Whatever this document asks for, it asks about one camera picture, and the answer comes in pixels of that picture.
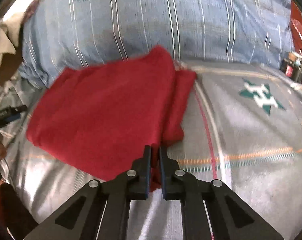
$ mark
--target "green and white logo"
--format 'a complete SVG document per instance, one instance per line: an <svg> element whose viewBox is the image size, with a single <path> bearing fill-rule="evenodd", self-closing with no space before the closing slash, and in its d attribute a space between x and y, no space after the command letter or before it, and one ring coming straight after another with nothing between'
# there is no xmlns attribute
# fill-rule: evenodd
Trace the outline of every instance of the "green and white logo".
<svg viewBox="0 0 302 240"><path fill-rule="evenodd" d="M243 80L245 89L239 92L240 96L252 98L268 115L270 115L272 106L285 110L279 101L272 96L269 84L256 85L246 79Z"/></svg>

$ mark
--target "bed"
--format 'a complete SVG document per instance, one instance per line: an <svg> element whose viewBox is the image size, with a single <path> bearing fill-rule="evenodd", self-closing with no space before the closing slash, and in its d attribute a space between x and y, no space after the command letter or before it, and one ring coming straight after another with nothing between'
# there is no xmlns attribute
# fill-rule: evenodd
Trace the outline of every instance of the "bed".
<svg viewBox="0 0 302 240"><path fill-rule="evenodd" d="M185 138L168 149L169 157L211 181L211 137L218 178L284 239L294 239L302 228L302 86L277 70L293 49L290 4L44 0L24 25L19 71L0 87L0 108L29 106L1 130L8 146L4 178L37 222L48 217L93 176L26 139L37 101L65 66L81 69L126 59L161 44L179 65L198 74L182 123ZM248 80L267 84L283 109L266 113L254 100L239 97ZM128 239L182 239L179 205L165 202L160 190L148 201L132 202Z"/></svg>

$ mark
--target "silver bolt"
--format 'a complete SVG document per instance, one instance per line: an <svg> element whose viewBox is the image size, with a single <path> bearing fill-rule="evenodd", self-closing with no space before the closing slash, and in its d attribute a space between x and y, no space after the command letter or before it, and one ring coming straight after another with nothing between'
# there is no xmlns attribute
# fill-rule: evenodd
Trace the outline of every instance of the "silver bolt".
<svg viewBox="0 0 302 240"><path fill-rule="evenodd" d="M175 171L175 175L177 176L183 176L184 174L186 174L183 170L176 170Z"/></svg>
<svg viewBox="0 0 302 240"><path fill-rule="evenodd" d="M129 177L134 177L137 174L135 170L128 170L127 171L127 176Z"/></svg>
<svg viewBox="0 0 302 240"><path fill-rule="evenodd" d="M222 186L222 181L219 180L219 179L215 179L212 184L215 186L215 187L221 187Z"/></svg>
<svg viewBox="0 0 302 240"><path fill-rule="evenodd" d="M97 187L99 185L99 182L97 180L91 180L89 182L89 187Z"/></svg>

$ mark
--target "person's hand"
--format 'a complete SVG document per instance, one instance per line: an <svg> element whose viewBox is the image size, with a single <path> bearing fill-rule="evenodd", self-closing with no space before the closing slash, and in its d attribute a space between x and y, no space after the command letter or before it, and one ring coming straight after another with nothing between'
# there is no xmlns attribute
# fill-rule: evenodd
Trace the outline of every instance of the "person's hand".
<svg viewBox="0 0 302 240"><path fill-rule="evenodd" d="M4 145L0 142L0 160L2 160L7 155L7 149Z"/></svg>

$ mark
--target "red towel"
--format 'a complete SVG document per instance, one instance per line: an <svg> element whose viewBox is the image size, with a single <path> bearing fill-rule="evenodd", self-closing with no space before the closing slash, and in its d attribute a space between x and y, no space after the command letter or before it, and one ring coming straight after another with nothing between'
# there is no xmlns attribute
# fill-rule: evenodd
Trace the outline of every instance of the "red towel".
<svg viewBox="0 0 302 240"><path fill-rule="evenodd" d="M138 59L67 68L38 103L27 138L65 163L114 179L145 145L157 149L182 140L180 123L195 76L176 71L159 46Z"/></svg>

